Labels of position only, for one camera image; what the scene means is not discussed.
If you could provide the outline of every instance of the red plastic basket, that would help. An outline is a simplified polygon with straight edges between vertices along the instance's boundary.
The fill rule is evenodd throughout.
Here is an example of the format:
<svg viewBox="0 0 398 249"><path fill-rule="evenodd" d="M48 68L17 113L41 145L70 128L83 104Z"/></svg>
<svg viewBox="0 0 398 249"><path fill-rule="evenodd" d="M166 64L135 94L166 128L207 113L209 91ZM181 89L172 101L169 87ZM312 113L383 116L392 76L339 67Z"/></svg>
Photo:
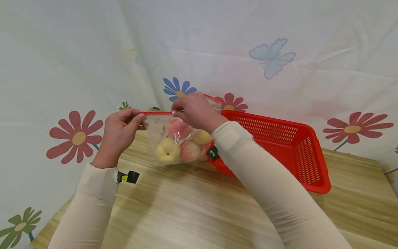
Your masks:
<svg viewBox="0 0 398 249"><path fill-rule="evenodd" d="M249 131L254 140L278 159L306 190L319 194L329 192L328 168L315 131L310 126L229 110L221 115ZM218 171L233 174L221 159L211 163Z"/></svg>

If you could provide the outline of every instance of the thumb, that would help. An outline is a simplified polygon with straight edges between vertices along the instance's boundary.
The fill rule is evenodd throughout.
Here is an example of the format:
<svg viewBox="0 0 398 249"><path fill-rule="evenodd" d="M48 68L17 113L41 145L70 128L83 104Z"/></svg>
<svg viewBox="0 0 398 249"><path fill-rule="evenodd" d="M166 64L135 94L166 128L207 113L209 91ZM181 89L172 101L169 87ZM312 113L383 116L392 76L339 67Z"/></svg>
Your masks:
<svg viewBox="0 0 398 249"><path fill-rule="evenodd" d="M145 114L138 114L135 116L130 123L126 125L126 127L131 131L131 132L136 132L138 129L138 126L141 124L146 119Z"/></svg>
<svg viewBox="0 0 398 249"><path fill-rule="evenodd" d="M182 111L172 111L172 116L175 118L181 118L184 121L186 114L185 114L185 112L182 112Z"/></svg>

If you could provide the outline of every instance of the wooden table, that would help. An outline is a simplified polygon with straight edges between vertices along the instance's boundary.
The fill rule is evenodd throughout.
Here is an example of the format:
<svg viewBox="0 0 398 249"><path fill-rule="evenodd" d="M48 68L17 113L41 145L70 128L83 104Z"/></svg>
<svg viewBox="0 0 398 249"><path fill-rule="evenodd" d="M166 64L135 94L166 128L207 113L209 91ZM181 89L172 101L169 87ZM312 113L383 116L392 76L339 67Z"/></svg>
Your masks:
<svg viewBox="0 0 398 249"><path fill-rule="evenodd" d="M377 162L324 150L332 190L312 194L353 248L398 247L398 199ZM102 248L284 248L275 228L234 177L192 165L155 167L145 132L119 161L140 173L119 185ZM47 248L68 204L32 245Z"/></svg>

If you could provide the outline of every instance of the black label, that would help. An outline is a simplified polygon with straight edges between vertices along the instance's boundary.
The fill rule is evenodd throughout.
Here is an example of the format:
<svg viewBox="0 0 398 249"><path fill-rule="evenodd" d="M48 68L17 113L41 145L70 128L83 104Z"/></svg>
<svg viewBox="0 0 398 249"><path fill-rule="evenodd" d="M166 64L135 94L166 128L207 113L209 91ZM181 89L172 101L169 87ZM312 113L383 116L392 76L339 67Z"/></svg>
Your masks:
<svg viewBox="0 0 398 249"><path fill-rule="evenodd" d="M217 160L218 158L220 158L219 156L219 150L217 149L217 147L213 146L211 147L207 152L206 155L208 155L210 157L210 159L214 162L215 160Z"/></svg>

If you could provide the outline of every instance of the red zipper seal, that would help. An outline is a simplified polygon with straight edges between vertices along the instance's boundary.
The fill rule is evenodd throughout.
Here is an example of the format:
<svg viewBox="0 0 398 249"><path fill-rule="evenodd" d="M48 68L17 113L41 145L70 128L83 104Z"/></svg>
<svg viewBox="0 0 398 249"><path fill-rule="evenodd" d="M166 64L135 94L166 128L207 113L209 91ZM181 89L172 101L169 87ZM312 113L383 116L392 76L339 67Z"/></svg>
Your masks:
<svg viewBox="0 0 398 249"><path fill-rule="evenodd" d="M222 98L215 98L207 94L203 94L207 99L210 99L217 104L221 103ZM140 112L140 114L145 114L145 116L171 116L173 112Z"/></svg>

